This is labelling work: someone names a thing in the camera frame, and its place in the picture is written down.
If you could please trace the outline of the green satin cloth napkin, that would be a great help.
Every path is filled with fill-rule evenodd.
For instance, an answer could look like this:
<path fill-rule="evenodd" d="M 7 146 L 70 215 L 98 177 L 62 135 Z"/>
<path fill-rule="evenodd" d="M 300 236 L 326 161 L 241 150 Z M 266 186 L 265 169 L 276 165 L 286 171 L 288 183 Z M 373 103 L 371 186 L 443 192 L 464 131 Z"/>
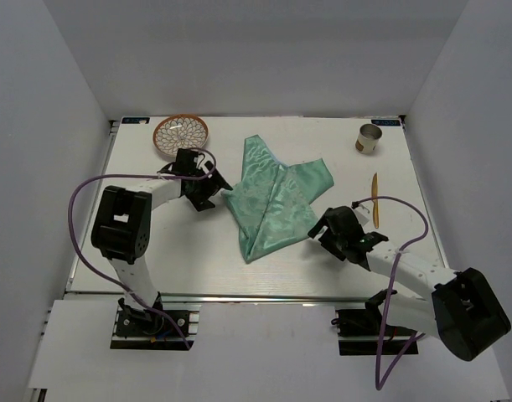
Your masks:
<path fill-rule="evenodd" d="M 318 222 L 311 203 L 334 186 L 322 158 L 287 165 L 257 135 L 244 140 L 241 180 L 224 190 L 245 263 L 294 245 Z"/>

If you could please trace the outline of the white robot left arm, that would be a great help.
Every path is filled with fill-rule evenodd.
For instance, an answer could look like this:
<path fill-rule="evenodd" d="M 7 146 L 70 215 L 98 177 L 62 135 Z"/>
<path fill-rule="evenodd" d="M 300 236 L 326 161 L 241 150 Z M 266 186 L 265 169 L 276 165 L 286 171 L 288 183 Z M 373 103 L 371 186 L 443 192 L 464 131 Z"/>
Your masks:
<path fill-rule="evenodd" d="M 201 148 L 180 149 L 175 160 L 133 188 L 106 187 L 101 195 L 91 244 L 116 272 L 124 297 L 118 305 L 143 335 L 173 330 L 161 297 L 153 285 L 145 253 L 150 243 L 152 212 L 169 201 L 186 198 L 198 212 L 212 209 L 209 200 L 220 190 L 231 190 L 211 158 Z"/>

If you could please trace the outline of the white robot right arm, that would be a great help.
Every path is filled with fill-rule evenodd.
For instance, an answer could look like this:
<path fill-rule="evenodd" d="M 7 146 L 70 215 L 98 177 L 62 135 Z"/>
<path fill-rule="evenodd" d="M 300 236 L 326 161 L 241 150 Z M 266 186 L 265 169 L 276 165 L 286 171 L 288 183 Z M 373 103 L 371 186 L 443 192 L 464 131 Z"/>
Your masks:
<path fill-rule="evenodd" d="M 379 292 L 369 299 L 365 321 L 375 333 L 404 327 L 438 338 L 457 358 L 472 361 L 511 330 L 487 278 L 478 270 L 455 271 L 399 250 L 387 236 L 366 232 L 347 206 L 329 208 L 308 231 L 341 261 L 386 276 L 412 296 Z"/>

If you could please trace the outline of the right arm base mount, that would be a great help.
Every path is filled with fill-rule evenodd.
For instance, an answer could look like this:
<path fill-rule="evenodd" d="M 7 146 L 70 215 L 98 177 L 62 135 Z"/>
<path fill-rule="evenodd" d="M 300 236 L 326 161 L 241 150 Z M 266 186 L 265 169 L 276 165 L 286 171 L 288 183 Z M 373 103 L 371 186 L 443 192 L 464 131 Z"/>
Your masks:
<path fill-rule="evenodd" d="M 380 328 L 377 320 L 367 310 L 337 310 L 331 325 L 337 329 L 340 356 L 376 355 Z M 386 326 L 382 355 L 396 356 L 412 334 L 410 329 Z"/>

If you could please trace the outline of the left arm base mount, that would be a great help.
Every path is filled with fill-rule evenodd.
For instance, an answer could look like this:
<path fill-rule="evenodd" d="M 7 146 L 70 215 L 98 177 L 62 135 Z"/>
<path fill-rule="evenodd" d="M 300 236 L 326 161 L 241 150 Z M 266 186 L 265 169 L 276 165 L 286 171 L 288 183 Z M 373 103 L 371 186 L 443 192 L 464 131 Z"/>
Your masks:
<path fill-rule="evenodd" d="M 173 309 L 166 309 L 159 301 L 154 307 L 159 307 L 167 313 L 183 336 L 179 335 L 174 325 L 165 317 L 129 307 L 122 297 L 117 302 L 110 349 L 188 351 L 189 348 L 183 338 L 186 338 L 189 346 L 194 344 L 198 331 L 199 310 L 175 306 Z"/>

